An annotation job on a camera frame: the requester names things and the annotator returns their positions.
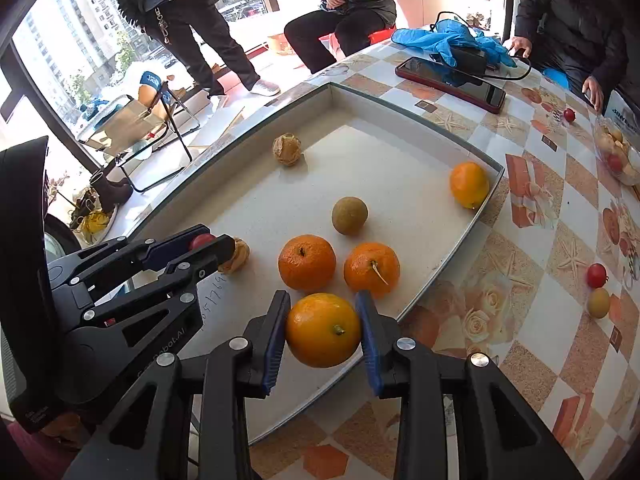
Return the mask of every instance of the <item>red phone case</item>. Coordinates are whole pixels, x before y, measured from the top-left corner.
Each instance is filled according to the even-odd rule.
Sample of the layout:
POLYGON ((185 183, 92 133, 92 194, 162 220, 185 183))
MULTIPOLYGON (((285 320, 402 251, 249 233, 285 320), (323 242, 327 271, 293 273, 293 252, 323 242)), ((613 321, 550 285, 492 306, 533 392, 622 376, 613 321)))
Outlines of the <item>red phone case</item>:
MULTIPOLYGON (((412 57, 407 59, 404 63, 402 63, 399 66, 396 66, 396 75, 398 77, 403 77, 405 79, 409 79, 410 81, 415 81, 417 83, 426 85, 426 86, 431 86, 433 88, 437 88, 438 90, 442 90, 444 93, 447 94, 451 94, 455 97, 458 97, 460 99, 462 99, 463 101, 467 101, 473 105, 476 105, 480 108, 482 108, 483 110, 487 110, 488 112, 491 112, 492 114, 499 114, 500 113, 500 108, 502 108, 502 105, 504 104, 504 98, 505 98, 505 91, 502 90, 501 88, 498 88, 495 85, 491 85, 491 83, 487 83, 488 85, 493 86, 495 89, 497 89, 498 91, 502 92, 502 98, 500 99, 500 103, 496 106, 492 106, 491 104, 489 104, 488 102, 481 100, 477 97, 471 96, 469 94, 467 94, 466 92, 463 92, 462 90, 460 90, 459 88, 456 88, 455 86, 451 86, 448 85, 446 83, 443 83, 442 81, 436 81, 434 79, 429 79, 427 77, 423 77, 418 75, 415 72, 411 72, 410 70, 406 69, 404 66, 411 61, 412 59, 420 59, 420 58, 416 58, 416 57, 412 57)), ((470 78, 474 78, 474 79, 479 79, 477 77, 474 76, 469 76, 470 78)))

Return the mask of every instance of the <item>charging cable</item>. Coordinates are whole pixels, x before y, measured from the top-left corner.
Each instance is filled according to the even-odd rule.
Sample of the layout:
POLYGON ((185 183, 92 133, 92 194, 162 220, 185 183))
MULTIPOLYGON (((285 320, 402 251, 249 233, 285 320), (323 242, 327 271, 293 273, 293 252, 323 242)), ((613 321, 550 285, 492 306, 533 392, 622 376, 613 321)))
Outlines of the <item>charging cable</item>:
MULTIPOLYGON (((436 16, 436 22, 435 23, 431 23, 431 25, 429 25, 430 32, 433 32, 434 29, 436 28, 436 25, 440 21, 440 15, 441 14, 453 14, 459 20, 462 20, 462 23, 464 23, 468 27, 469 31, 471 32, 471 35, 474 38, 476 37, 476 32, 473 30, 471 25, 469 25, 466 20, 463 20, 462 16, 460 16, 459 14, 453 12, 452 10, 441 10, 438 13, 438 15, 436 16)), ((449 68, 452 68, 453 70, 456 70, 457 72, 463 73, 463 74, 471 76, 471 77, 479 77, 479 78, 487 78, 487 79, 501 79, 503 81, 520 81, 521 79, 526 78, 526 76, 528 76, 531 73, 531 69, 532 69, 530 60, 528 58, 522 57, 522 56, 510 56, 510 57, 511 57, 511 59, 519 59, 519 60, 521 60, 521 61, 523 61, 523 62, 525 62, 526 64, 529 65, 529 67, 527 68, 527 71, 523 75, 521 75, 519 77, 503 77, 503 76, 499 76, 499 75, 489 75, 489 74, 484 74, 484 75, 479 76, 479 75, 469 74, 467 72, 464 72, 463 70, 460 70, 460 69, 458 69, 458 68, 456 68, 454 66, 451 66, 449 63, 447 63, 444 60, 444 58, 442 56, 440 56, 440 59, 449 68)))

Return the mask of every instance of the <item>black pants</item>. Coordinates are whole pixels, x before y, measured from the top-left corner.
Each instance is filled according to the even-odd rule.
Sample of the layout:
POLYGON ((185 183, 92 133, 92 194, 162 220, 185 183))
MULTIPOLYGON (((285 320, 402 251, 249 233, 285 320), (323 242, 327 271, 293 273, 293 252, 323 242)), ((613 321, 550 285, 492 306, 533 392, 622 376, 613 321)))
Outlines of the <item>black pants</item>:
POLYGON ((345 56, 370 45, 369 34, 386 28, 385 21, 370 9, 349 14, 315 10, 287 23, 284 35, 311 73, 335 63, 335 57, 318 38, 334 32, 345 56))
POLYGON ((146 14, 146 33, 158 40, 209 95, 223 95, 225 90, 214 76, 191 33, 191 27, 216 51, 222 61, 235 72, 245 88, 250 90, 260 76, 244 53, 244 49, 229 34, 229 25, 216 9, 216 0, 171 0, 159 5, 168 23, 170 44, 158 26, 155 10, 146 14))
MULTIPOLYGON (((591 75, 591 70, 595 68, 594 66, 591 66, 584 60, 575 59, 575 57, 571 56, 571 54, 567 52, 562 45, 541 34, 536 38, 536 41, 533 44, 530 61, 533 68, 540 70, 540 72, 545 68, 555 68, 560 72, 564 72, 566 74, 566 78, 569 80, 569 88, 571 92, 580 96, 589 106, 591 106, 589 100, 582 93, 582 85, 584 84, 584 80, 591 75)), ((607 89, 603 86, 602 92, 604 94, 604 104, 606 105, 609 100, 611 88, 607 89)))

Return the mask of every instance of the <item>table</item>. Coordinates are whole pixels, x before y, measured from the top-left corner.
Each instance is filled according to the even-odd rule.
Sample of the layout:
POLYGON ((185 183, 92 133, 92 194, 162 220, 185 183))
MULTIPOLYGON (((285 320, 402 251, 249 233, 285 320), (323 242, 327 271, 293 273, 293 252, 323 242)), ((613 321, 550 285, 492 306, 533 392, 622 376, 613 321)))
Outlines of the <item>table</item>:
MULTIPOLYGON (((608 208, 607 217, 616 218, 629 244, 638 246, 640 201, 596 158, 595 115, 579 98, 536 71, 520 81, 491 80, 507 93, 496 116, 395 75, 395 66, 421 55, 390 41, 373 45, 284 92, 245 121, 257 123, 334 81, 420 114, 504 165, 508 171, 481 222, 402 330, 438 352, 487 353, 583 476, 604 480, 640 433, 640 283, 607 233, 602 212, 608 208), (566 106, 576 112, 571 125, 553 117, 553 110, 566 106), (515 178, 516 171, 527 182, 515 178), (531 200, 523 200, 523 188, 531 200), (609 275, 612 307, 602 320, 584 311, 589 291, 584 275, 593 262, 603 263, 609 275)), ((521 70, 503 72, 515 76, 521 70)), ((225 132, 166 187, 125 204, 130 214, 116 219, 113 232, 132 234, 177 182, 236 135, 234 129, 225 132)), ((254 469, 275 480, 392 478, 399 408, 395 399, 373 398, 359 365, 305 412, 252 446, 254 469), (321 469, 314 476, 308 470, 316 465, 321 469)), ((453 426, 447 435, 453 448, 453 426)), ((456 465, 451 457, 452 478, 456 465)))

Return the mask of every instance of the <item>white sneaker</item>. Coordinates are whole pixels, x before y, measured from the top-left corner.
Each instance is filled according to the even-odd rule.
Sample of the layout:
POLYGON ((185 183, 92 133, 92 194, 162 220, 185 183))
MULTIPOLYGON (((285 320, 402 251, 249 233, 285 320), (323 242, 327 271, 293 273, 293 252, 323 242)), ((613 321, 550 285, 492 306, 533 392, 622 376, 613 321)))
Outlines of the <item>white sneaker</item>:
POLYGON ((209 97, 209 101, 213 106, 213 111, 216 112, 217 110, 220 110, 220 108, 223 108, 228 99, 228 95, 212 95, 209 97))
POLYGON ((255 85, 251 90, 249 90, 252 94, 264 95, 266 97, 270 97, 272 95, 276 95, 280 93, 280 87, 276 85, 276 83, 270 83, 269 81, 265 81, 264 79, 258 79, 255 82, 255 85))

